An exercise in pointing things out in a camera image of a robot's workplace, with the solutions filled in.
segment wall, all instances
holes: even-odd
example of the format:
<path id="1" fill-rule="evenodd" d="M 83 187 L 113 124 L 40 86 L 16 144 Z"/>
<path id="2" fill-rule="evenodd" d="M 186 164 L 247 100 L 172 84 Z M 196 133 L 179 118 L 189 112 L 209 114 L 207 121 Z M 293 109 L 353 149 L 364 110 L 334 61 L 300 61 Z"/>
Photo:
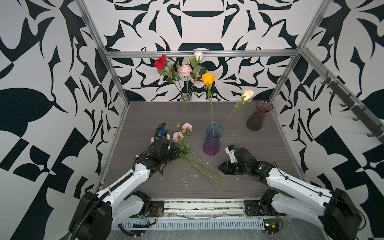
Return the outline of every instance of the wall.
<path id="1" fill-rule="evenodd" d="M 124 103 L 72 0 L 0 3 L 2 239 L 60 239 Z"/>
<path id="2" fill-rule="evenodd" d="M 383 119 L 382 1 L 335 0 L 308 44 L 330 70 Z M 301 58 L 276 99 L 278 120 L 305 177 L 345 190 L 367 218 L 358 238 L 384 237 L 384 146 Z"/>
<path id="3" fill-rule="evenodd" d="M 295 49 L 321 2 L 85 1 L 109 51 Z M 288 57 L 206 58 L 203 66 L 217 76 L 214 98 L 238 100 L 242 90 L 250 88 L 259 94 L 255 99 L 268 99 L 288 63 L 286 59 Z M 115 59 L 113 64 L 131 101 L 180 98 L 176 87 L 161 79 L 151 67 L 154 61 Z M 202 85 L 196 85 L 194 92 L 193 100 L 206 100 Z"/>

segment vase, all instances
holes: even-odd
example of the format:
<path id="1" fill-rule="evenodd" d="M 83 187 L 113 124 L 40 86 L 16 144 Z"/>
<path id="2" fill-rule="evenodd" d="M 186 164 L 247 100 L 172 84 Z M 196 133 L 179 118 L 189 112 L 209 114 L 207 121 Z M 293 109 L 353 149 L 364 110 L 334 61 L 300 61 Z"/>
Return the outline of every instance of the vase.
<path id="1" fill-rule="evenodd" d="M 258 101 L 256 110 L 247 121 L 247 128 L 251 131 L 259 131 L 265 119 L 265 115 L 272 111 L 273 106 L 267 101 Z"/>
<path id="2" fill-rule="evenodd" d="M 193 115 L 192 95 L 189 93 L 181 94 L 180 114 L 183 120 L 190 120 L 192 118 L 192 115 Z"/>
<path id="3" fill-rule="evenodd" d="M 220 150 L 220 138 L 224 134 L 224 129 L 219 123 L 213 123 L 213 131 L 212 131 L 212 123 L 209 123 L 205 127 L 205 134 L 207 137 L 203 143 L 203 151 L 205 154 L 209 156 L 216 155 Z"/>

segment wooden tabletop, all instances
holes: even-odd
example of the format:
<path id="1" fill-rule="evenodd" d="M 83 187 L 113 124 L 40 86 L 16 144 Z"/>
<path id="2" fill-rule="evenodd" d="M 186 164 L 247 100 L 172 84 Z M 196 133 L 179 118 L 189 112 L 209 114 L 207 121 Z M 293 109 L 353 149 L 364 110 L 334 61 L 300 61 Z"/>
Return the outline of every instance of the wooden tabletop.
<path id="1" fill-rule="evenodd" d="M 182 103 L 131 102 L 128 114 L 121 130 L 103 187 L 119 179 L 132 167 L 136 154 L 140 154 L 151 143 L 156 127 L 167 123 L 166 130 L 178 131 L 176 124 L 184 124 L 180 116 Z M 214 189 L 195 169 L 183 160 L 174 160 L 164 169 L 164 175 L 155 173 L 150 179 L 138 186 L 152 199 L 192 199 L 192 198 L 257 198 L 269 188 L 255 182 L 248 175 L 226 176 L 218 166 L 229 160 L 225 148 L 231 144 L 248 149 L 258 161 L 276 162 L 286 173 L 298 177 L 289 153 L 270 113 L 267 114 L 263 128 L 257 132 L 246 127 L 246 121 L 256 109 L 255 103 L 247 103 L 237 111 L 224 126 L 224 135 L 220 138 L 220 151 L 208 156 L 202 150 L 206 134 L 204 129 L 210 122 L 209 103 L 192 103 L 194 115 L 188 120 L 193 126 L 189 142 L 195 153 L 225 181 Z M 223 124 L 234 109 L 235 103 L 215 102 L 214 121 Z M 188 156 L 198 161 L 192 154 Z"/>

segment robotic arm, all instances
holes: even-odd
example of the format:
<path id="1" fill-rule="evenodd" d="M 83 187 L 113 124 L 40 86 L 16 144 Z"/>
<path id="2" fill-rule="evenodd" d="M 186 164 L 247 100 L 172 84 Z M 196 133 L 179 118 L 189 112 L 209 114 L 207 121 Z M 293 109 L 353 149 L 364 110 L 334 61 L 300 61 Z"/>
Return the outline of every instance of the robotic arm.
<path id="1" fill-rule="evenodd" d="M 355 239 L 362 217 L 346 192 L 313 186 L 272 163 L 257 161 L 244 148 L 230 145 L 225 151 L 230 160 L 219 166 L 224 174 L 248 174 L 257 182 L 295 197 L 269 189 L 259 202 L 260 214 L 289 214 L 323 228 L 332 239 Z"/>
<path id="2" fill-rule="evenodd" d="M 179 157 L 180 149 L 170 142 L 169 135 L 162 130 L 165 126 L 162 123 L 157 127 L 154 142 L 143 153 L 136 155 L 127 173 L 98 193 L 87 192 L 82 196 L 69 226 L 71 240 L 106 239 L 111 229 L 127 217 L 148 212 L 151 198 L 140 191 L 130 193 L 157 171 L 162 174 L 167 162 Z"/>

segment white scrap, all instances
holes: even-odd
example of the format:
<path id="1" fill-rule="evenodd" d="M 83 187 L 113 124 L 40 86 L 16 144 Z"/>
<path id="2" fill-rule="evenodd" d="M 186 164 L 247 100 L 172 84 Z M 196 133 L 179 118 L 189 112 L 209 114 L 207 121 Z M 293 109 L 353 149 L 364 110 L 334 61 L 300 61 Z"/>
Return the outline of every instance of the white scrap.
<path id="1" fill-rule="evenodd" d="M 180 174 L 179 174 L 179 176 L 181 177 L 181 179 L 183 179 L 185 185 L 188 186 L 187 183 L 185 182 L 184 178 Z"/>

